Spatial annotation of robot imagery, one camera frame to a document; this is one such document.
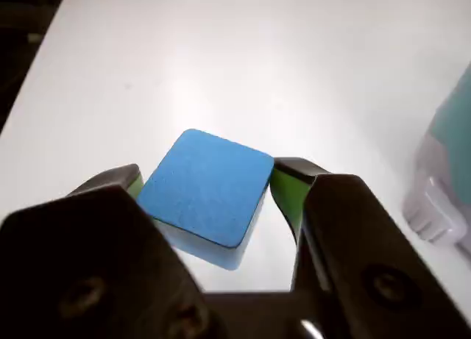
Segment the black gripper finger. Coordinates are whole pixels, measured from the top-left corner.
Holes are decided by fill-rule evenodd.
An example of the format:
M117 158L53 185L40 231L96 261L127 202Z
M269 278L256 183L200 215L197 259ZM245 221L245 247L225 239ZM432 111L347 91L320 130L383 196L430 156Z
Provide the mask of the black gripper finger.
M3 338L225 338L201 290L138 206L135 164L1 225Z
M278 157L272 197L297 246L291 288L325 338L468 338L470 325L365 182Z

